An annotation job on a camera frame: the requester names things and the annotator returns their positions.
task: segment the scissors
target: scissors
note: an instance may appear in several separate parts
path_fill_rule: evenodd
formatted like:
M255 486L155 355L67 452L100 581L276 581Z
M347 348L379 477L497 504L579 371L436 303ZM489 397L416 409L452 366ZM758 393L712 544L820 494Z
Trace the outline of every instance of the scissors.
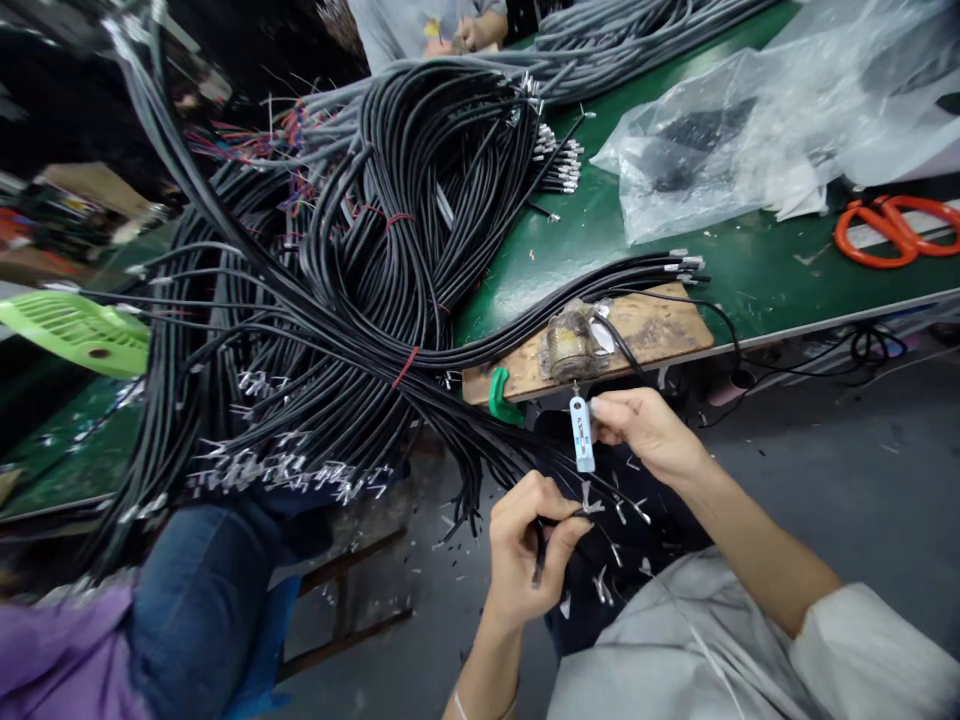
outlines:
M948 225L952 225L957 237L951 245L937 245L924 240L923 237L910 227L901 212L902 208L919 210L922 213L940 218ZM850 223L854 218L860 218L883 237L889 240L900 252L899 257L882 258L855 247L847 235ZM936 200L911 197L909 195L881 195L875 200L864 203L855 200L847 206L846 212L840 217L833 239L847 257L858 263L880 270L892 270L904 267L916 260L920 255L931 257L947 257L960 253L960 211L950 205Z

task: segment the concrete floor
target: concrete floor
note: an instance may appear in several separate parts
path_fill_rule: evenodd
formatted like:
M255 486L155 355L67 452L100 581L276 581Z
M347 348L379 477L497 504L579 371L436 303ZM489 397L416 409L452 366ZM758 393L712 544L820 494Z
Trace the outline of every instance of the concrete floor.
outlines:
M857 400L827 381L749 398L703 439L788 531L847 581L868 583L960 658L960 368L933 360ZM416 615L278 688L293 700L272 717L438 718L470 647L489 580L486 536L446 532L440 506L459 480L449 461L418 459L405 544L371 561L353 587L364 619L409 600ZM484 512L499 491L484 496ZM390 495L382 498L391 502ZM288 654L325 641L323 591L300 601ZM528 628L518 717L546 715L557 661L542 624Z

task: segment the jeans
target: jeans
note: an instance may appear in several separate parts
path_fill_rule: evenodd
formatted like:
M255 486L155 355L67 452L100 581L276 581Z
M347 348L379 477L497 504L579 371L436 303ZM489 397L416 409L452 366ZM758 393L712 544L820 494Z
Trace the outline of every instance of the jeans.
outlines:
M131 680L156 720L219 720L246 674L281 526L232 498L179 509L134 589Z

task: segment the person's left hand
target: person's left hand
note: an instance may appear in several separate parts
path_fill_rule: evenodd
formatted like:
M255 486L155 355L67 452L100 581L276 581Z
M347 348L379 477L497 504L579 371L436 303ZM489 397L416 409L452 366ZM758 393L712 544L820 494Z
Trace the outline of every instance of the person's left hand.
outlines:
M493 506L490 514L490 549L493 576L483 610L486 622L511 632L544 615L560 602L563 574L577 542L593 527L586 518L570 517L583 506L567 500L556 483L536 470ZM536 535L530 527L537 517L561 520L547 529L546 562L540 587L533 587Z
M427 46L423 51L423 57L427 60L433 60L438 57L450 57L453 54L453 43L445 43L443 40L428 40Z

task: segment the worker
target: worker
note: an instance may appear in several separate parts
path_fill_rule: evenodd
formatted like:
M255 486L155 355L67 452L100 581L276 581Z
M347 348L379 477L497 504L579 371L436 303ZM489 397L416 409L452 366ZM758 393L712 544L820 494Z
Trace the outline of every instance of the worker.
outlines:
M0 603L0 719L259 715L271 703L269 671L262 695L237 690L251 658L263 662L275 569L332 544L320 499L257 489L182 506L135 576L88 596Z
M506 0L349 0L370 73L394 60L438 58L500 45Z
M595 437L628 444L716 547L676 560L592 647L562 659L548 720L960 717L960 664L779 528L659 393L604 393L591 409ZM514 717L523 627L561 599L571 556L593 527L572 517L582 508L536 471L494 506L490 588L443 720ZM538 517L559 524L534 587ZM568 612L561 622L576 625L577 606Z

